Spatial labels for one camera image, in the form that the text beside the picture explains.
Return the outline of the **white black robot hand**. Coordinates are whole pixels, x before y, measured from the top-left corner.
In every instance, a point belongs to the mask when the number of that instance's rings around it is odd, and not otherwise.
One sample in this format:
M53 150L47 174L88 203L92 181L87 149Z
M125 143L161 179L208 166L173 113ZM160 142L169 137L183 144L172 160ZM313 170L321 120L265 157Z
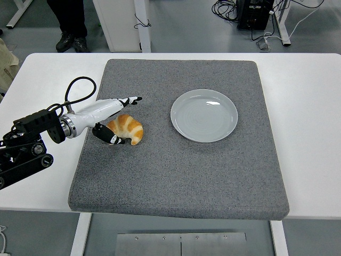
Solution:
M138 144L143 137L142 124L128 114L119 115L107 125L100 122L117 114L127 105L135 105L141 97L124 99L98 100L92 105L75 114L65 114L61 120L66 123L65 136L74 138L80 135L85 128L91 127L93 135L109 144L124 144L125 139L131 139L131 144Z

